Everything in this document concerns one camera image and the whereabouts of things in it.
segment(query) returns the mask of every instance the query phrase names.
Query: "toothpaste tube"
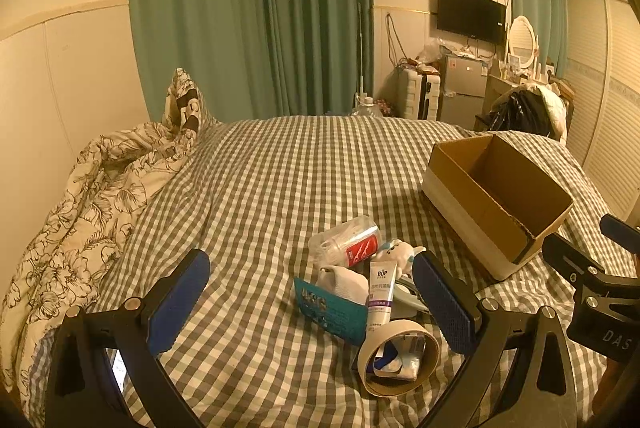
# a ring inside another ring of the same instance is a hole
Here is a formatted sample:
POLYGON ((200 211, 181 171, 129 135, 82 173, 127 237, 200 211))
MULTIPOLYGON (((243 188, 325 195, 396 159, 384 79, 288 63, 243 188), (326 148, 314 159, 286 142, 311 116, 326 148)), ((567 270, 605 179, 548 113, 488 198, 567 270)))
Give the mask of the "toothpaste tube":
MULTIPOLYGON (((367 312, 367 334, 380 325, 389 322, 391 305, 396 284, 396 262, 373 261, 369 273, 369 311, 367 312)), ((384 348, 380 347, 376 355, 381 358, 384 348)))

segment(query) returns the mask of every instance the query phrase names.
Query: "black plastic bag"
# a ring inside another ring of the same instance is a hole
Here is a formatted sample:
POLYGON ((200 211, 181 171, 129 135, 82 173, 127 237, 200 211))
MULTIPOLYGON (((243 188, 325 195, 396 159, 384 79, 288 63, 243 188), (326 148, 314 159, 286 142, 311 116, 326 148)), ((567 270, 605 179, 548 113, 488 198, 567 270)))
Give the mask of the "black plastic bag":
POLYGON ((520 90, 489 114, 489 130, 518 130, 553 137, 551 120, 542 96, 520 90))

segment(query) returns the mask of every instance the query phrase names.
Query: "floral comforter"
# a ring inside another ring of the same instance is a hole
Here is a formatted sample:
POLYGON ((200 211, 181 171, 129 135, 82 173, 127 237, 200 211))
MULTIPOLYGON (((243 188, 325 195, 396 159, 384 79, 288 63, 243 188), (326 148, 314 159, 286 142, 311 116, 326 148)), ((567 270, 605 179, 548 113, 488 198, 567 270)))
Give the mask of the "floral comforter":
POLYGON ((27 246, 1 307, 4 386, 28 402, 36 344, 72 305, 87 307, 140 213, 185 164, 213 121, 200 91, 177 69, 162 122, 101 135, 79 154, 64 195, 27 246))

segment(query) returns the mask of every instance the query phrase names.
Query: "sliding wardrobe door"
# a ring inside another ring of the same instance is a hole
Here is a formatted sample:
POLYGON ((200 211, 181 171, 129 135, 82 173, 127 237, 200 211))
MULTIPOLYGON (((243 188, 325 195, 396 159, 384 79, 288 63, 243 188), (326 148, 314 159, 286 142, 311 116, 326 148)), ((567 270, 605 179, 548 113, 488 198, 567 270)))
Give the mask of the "sliding wardrobe door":
POLYGON ((607 5, 611 31, 609 83, 584 169, 611 211, 626 218, 640 184, 640 24, 626 2, 607 0, 607 5))
POLYGON ((568 50, 564 79, 575 90, 566 146, 583 164, 596 129, 607 67, 604 0, 567 0, 568 50))

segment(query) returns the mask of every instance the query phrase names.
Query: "mini fridge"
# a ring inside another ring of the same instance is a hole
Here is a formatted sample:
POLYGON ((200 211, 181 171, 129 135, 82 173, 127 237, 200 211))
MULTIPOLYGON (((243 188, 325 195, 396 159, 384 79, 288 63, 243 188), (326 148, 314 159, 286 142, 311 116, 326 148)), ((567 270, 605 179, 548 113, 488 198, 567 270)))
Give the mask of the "mini fridge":
POLYGON ((440 73, 438 121, 473 130, 476 114, 482 114, 487 65, 480 60, 446 55, 440 73))

